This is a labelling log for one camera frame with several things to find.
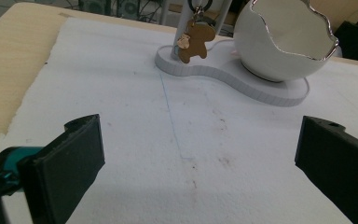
teddy bear keychain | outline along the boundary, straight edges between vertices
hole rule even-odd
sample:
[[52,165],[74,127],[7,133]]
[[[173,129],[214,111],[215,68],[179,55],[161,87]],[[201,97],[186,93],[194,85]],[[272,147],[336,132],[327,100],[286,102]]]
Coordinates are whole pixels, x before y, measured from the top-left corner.
[[194,11],[194,16],[187,22],[186,31],[177,40],[177,46],[175,46],[176,53],[183,63],[189,63],[190,58],[197,55],[202,59],[206,58],[205,42],[213,41],[216,36],[213,28],[215,21],[203,15],[211,6],[212,0],[209,0],[205,7],[196,8],[193,8],[191,0],[188,1],[190,9]]

white bowl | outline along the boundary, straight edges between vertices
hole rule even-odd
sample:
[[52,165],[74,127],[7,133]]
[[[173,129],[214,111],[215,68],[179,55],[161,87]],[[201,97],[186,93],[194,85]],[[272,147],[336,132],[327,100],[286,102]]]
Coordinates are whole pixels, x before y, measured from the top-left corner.
[[251,0],[237,19],[234,42],[243,65],[274,82],[316,72],[338,45],[309,0]]

white base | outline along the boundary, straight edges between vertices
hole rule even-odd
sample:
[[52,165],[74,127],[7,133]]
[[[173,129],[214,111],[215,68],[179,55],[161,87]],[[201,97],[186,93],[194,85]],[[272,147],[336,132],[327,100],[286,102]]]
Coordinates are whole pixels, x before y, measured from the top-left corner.
[[162,71],[178,77],[206,76],[227,83],[235,90],[269,105],[299,105],[310,92],[310,85],[305,78],[270,82],[256,77],[241,63],[239,56],[234,54],[234,42],[222,40],[208,49],[208,57],[193,57],[189,64],[176,61],[171,57],[172,46],[158,49],[156,66]]

teal robot arm part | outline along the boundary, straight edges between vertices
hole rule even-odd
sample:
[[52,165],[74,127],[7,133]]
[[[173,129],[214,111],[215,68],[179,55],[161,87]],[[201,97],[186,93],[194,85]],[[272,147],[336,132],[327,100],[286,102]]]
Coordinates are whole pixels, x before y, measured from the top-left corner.
[[[23,189],[33,223],[65,223],[104,165],[99,115],[72,120],[45,147],[0,153],[0,197]],[[8,223],[0,198],[0,223]]]

white table surface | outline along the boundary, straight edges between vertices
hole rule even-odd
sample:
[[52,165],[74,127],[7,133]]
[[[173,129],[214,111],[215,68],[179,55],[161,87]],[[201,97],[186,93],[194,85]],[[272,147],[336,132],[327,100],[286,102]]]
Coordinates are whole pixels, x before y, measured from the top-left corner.
[[[329,62],[301,105],[277,107],[159,71],[156,50],[172,39],[69,19],[0,150],[101,115],[106,165],[68,223],[350,223],[294,159],[304,115],[358,137],[358,66]],[[13,223],[30,223],[20,194],[5,202]]]

